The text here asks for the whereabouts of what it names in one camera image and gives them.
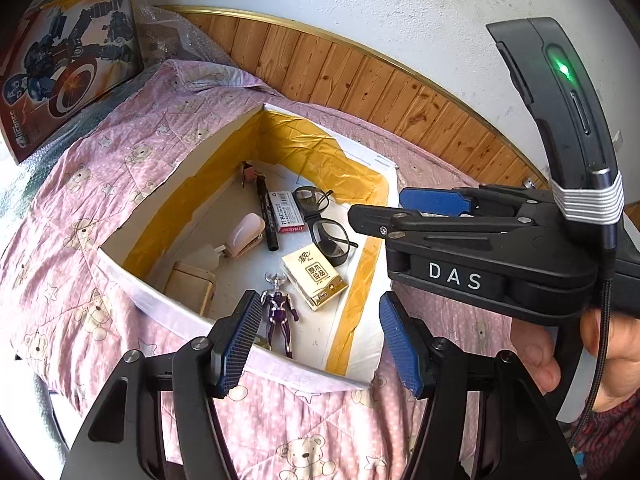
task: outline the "black marker pen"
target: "black marker pen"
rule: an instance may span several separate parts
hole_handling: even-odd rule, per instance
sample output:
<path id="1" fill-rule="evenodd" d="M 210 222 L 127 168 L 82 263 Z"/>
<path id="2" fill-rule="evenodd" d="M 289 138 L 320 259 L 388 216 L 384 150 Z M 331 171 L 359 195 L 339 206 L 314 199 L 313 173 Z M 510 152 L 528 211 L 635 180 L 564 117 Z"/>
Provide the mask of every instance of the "black marker pen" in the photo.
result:
<path id="1" fill-rule="evenodd" d="M 260 199 L 260 210 L 262 211 L 262 219 L 266 224 L 264 229 L 265 238 L 267 238 L 267 247 L 270 251 L 277 251 L 278 245 L 278 229 L 276 227 L 273 207 L 269 202 L 269 190 L 264 175 L 258 175 L 255 179 L 255 185 L 258 188 L 258 198 Z"/>

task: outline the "pink bedsheet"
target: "pink bedsheet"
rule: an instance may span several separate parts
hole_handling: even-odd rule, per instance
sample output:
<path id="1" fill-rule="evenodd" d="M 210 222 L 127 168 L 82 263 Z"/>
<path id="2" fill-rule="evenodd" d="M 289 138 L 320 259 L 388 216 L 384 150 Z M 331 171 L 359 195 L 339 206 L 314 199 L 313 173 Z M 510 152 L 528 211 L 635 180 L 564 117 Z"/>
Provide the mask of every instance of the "pink bedsheet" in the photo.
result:
<path id="1" fill-rule="evenodd" d="M 74 143 L 43 184 L 0 262 L 0 326 L 18 354 L 85 414 L 128 349 L 172 352 L 184 342 L 146 318 L 97 265 L 95 250 L 202 139 L 269 102 L 396 161 L 400 188 L 474 182 L 436 157 L 364 121 L 293 103 L 228 66 L 166 62 L 147 85 Z M 468 351 L 509 345 L 510 320 L 398 288 L 411 314 Z M 170 396 L 166 455 L 180 462 Z M 218 416 L 241 478 L 399 478 L 424 402 L 401 385 L 385 348 L 370 390 L 309 395 L 245 373 Z M 477 411 L 470 398 L 468 414 Z M 463 456 L 472 452 L 468 418 Z"/>

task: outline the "blue gripper pad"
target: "blue gripper pad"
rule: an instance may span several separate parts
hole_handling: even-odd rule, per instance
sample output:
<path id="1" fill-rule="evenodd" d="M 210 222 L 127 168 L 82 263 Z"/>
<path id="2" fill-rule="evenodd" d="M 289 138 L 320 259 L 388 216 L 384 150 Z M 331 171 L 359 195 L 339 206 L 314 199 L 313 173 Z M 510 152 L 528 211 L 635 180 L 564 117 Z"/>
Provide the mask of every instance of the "blue gripper pad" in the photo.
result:
<path id="1" fill-rule="evenodd" d="M 417 334 L 411 318 L 394 292 L 385 292 L 380 297 L 379 314 L 402 384 L 416 399 L 423 398 L 425 385 L 421 369 L 424 368 L 424 360 L 428 355 L 424 341 Z"/>
<path id="2" fill-rule="evenodd" d="M 231 388 L 238 386 L 238 381 L 244 371 L 244 364 L 249 356 L 249 350 L 251 350 L 255 334 L 260 326 L 262 303 L 257 292 L 248 290 L 244 293 L 236 310 L 231 315 L 234 322 L 238 317 L 241 319 L 222 354 L 224 369 L 218 384 L 225 394 Z"/>
<path id="3" fill-rule="evenodd" d="M 460 216 L 471 211 L 471 200 L 455 190 L 405 187 L 399 194 L 404 209 L 444 216 Z"/>

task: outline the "red and white box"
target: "red and white box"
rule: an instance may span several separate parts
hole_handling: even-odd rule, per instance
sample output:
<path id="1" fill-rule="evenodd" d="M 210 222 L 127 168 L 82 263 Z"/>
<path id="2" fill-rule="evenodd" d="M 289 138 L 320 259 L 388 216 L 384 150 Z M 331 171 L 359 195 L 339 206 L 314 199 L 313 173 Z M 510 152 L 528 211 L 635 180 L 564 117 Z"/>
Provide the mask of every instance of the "red and white box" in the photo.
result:
<path id="1" fill-rule="evenodd" d="M 305 230 L 305 222 L 290 191 L 270 191 L 269 200 L 273 207 L 279 233 L 297 233 Z"/>

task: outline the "metal screw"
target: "metal screw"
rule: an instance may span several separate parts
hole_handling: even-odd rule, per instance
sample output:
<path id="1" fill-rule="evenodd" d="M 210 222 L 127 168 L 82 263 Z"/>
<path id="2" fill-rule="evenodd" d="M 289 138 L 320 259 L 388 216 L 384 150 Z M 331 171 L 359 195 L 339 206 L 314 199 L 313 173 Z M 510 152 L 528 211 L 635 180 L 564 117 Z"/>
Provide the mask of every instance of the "metal screw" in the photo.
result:
<path id="1" fill-rule="evenodd" d="M 207 346 L 209 346 L 209 339 L 206 337 L 197 337 L 191 341 L 191 348 L 194 350 L 204 350 Z"/>
<path id="2" fill-rule="evenodd" d="M 122 359 L 126 363 L 134 363 L 138 359 L 140 359 L 140 351 L 139 350 L 129 350 L 128 352 L 125 352 L 125 354 L 123 355 Z"/>
<path id="3" fill-rule="evenodd" d="M 431 343 L 436 350 L 444 350 L 447 347 L 447 344 L 449 344 L 449 341 L 444 337 L 437 337 Z"/>
<path id="4" fill-rule="evenodd" d="M 502 359 L 505 363 L 514 363 L 518 360 L 516 354 L 514 354 L 511 350 L 503 350 L 500 352 L 500 359 Z"/>

